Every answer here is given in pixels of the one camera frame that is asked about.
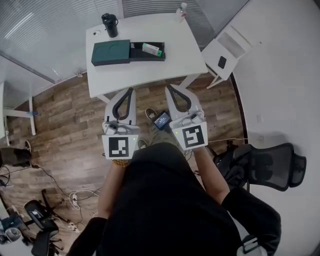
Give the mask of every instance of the floor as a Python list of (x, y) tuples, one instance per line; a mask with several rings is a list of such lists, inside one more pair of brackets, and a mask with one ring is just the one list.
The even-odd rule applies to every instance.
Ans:
[[(206, 86), (212, 79), (211, 75), (202, 75), (188, 87), (198, 96), (204, 110), (209, 141), (243, 138), (239, 106), (231, 82), (228, 80), (207, 90)], [(168, 83), (178, 85), (182, 80), (183, 77), (159, 81), (136, 89), (137, 125), (141, 128), (142, 138), (148, 137), (149, 124), (145, 109), (153, 107), (159, 112), (168, 109), (164, 88)], [(97, 189), (103, 185), (111, 164), (110, 160), (102, 156), (104, 149), (101, 136), (105, 107), (103, 101), (90, 98), (86, 75), (70, 79), (33, 98), (33, 108), (38, 111), (35, 118), (36, 136), (31, 136), (30, 123), (23, 118), (8, 120), (12, 146), (23, 148), (24, 141), (28, 139), (32, 145), (32, 163), (52, 175), (66, 194), (80, 188)], [(237, 140), (234, 143), (242, 144), (243, 141)], [(221, 153), (226, 148), (226, 141), (211, 142), (209, 146)], [(193, 156), (188, 162), (192, 170), (197, 170)], [(18, 170), (14, 167), (9, 169), (11, 172)], [(2, 188), (0, 193), (8, 207), (17, 206), (24, 216), (27, 214), (21, 207), (30, 200), (40, 200), (42, 189), (47, 190), (52, 206), (61, 199), (65, 200), (55, 211), (74, 223), (82, 219), (78, 225), (79, 230), (83, 230), (84, 225), (97, 212), (98, 198), (92, 196), (79, 203), (81, 217), (80, 211), (72, 207), (52, 178), (41, 169), (29, 168), (12, 173), (10, 184), (14, 186)], [(91, 193), (85, 191), (77, 195), (79, 199), (88, 197)], [(61, 229), (54, 238), (62, 239), (56, 245), (64, 247), (63, 252), (66, 253), (79, 234), (66, 230), (68, 227), (59, 219), (55, 221)], [(39, 229), (35, 224), (29, 228), (24, 233), (34, 238)]]

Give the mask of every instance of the black water bottle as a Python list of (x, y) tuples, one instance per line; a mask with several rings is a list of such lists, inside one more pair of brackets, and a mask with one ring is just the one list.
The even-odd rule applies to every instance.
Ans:
[(106, 13), (101, 16), (102, 23), (105, 26), (105, 30), (108, 32), (109, 37), (115, 38), (118, 35), (118, 20), (114, 14)]

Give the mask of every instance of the green box lid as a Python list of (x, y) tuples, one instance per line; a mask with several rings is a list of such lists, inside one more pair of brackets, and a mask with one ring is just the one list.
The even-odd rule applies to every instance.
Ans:
[(97, 42), (93, 46), (91, 62), (94, 66), (129, 63), (130, 40)]

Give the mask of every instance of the white desk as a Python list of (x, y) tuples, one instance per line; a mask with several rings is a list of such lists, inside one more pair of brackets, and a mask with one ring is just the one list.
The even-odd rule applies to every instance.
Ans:
[(5, 83), (0, 83), (0, 139), (6, 136), (6, 143), (10, 146), (7, 116), (18, 118), (29, 118), (32, 135), (36, 135), (35, 120), (33, 115), (32, 96), (29, 97), (29, 112), (4, 108)]
[[(110, 38), (103, 24), (86, 30), (86, 68), (90, 97), (108, 103), (104, 94), (137, 85), (188, 76), (187, 87), (208, 69), (186, 20), (175, 20), (175, 13), (160, 13), (120, 19), (119, 35)], [(94, 66), (91, 63), (95, 43), (126, 40), (164, 42), (165, 61), (139, 61), (128, 64)]]

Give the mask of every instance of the shoe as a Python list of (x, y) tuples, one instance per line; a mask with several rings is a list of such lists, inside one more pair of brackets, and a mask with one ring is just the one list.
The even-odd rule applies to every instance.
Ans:
[(146, 147), (148, 147), (148, 143), (143, 138), (140, 138), (138, 140), (138, 148), (141, 150), (145, 149)]
[(157, 112), (150, 107), (148, 107), (144, 112), (145, 112), (146, 117), (150, 121), (152, 121), (158, 115)]
[(28, 150), (31, 153), (31, 144), (30, 144), (29, 140), (26, 140), (24, 142), (24, 149)]

